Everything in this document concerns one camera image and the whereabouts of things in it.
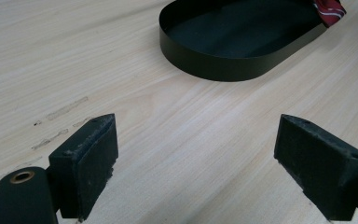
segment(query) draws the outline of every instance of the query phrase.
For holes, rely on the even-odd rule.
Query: black metal tray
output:
[[[177,0],[159,24],[165,57],[215,81],[259,77],[326,29],[310,0]]]

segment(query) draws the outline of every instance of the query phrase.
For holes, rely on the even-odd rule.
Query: clamp jaw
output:
[[[352,219],[358,149],[305,119],[282,115],[274,157],[327,219]]]
[[[91,119],[48,156],[48,169],[23,168],[0,180],[0,224],[58,223],[59,209],[85,220],[117,158],[115,115]]]

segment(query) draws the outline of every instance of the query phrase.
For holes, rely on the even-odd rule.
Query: wood grain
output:
[[[0,178],[48,167],[84,122],[115,113],[119,158],[86,223],[328,223],[272,155],[282,113],[358,148],[358,1],[238,83],[167,62],[158,14],[170,2],[0,0]]]

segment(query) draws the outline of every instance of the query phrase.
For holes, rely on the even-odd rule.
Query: metal grommet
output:
[[[21,184],[25,181],[28,181],[34,177],[34,171],[23,171],[18,174],[13,175],[10,178],[10,183],[12,184]]]

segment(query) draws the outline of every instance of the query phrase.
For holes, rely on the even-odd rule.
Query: red patterned fabric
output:
[[[334,25],[347,13],[339,0],[313,0],[313,5],[327,27]]]

